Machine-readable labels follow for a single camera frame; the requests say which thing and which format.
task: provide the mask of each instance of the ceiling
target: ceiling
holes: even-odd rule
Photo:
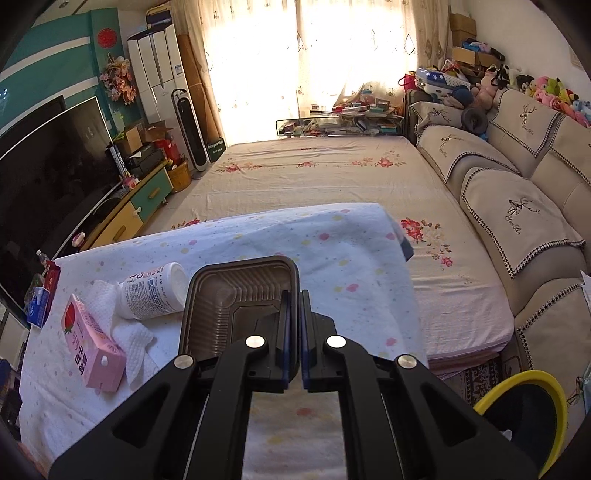
[[[89,10],[113,7],[120,10],[140,10],[145,12],[149,8],[162,3],[164,3],[164,0],[56,0],[43,15],[37,18],[35,25],[73,15],[74,12],[83,14]]]

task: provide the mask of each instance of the wicker basket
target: wicker basket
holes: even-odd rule
[[[185,160],[174,170],[168,171],[168,178],[173,184],[173,193],[178,193],[191,185],[191,175],[189,174],[189,162]]]

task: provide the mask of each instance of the tv stand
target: tv stand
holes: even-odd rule
[[[86,241],[80,251],[133,238],[160,204],[166,203],[166,196],[173,191],[165,166],[165,161],[156,166],[115,205],[97,227],[90,233],[85,232]]]

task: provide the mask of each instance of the green drawer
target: green drawer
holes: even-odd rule
[[[160,170],[149,182],[131,197],[131,203],[136,210],[141,207],[139,218],[146,222],[159,207],[160,203],[173,191],[173,186],[166,175],[166,170]]]

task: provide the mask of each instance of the curtain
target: curtain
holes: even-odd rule
[[[277,138],[277,120],[309,116],[312,106],[329,111],[363,88],[399,106],[398,81],[417,62],[442,63],[447,46],[447,0],[175,5],[228,145]]]
[[[449,35],[449,0],[410,2],[417,29],[417,65],[442,68]]]

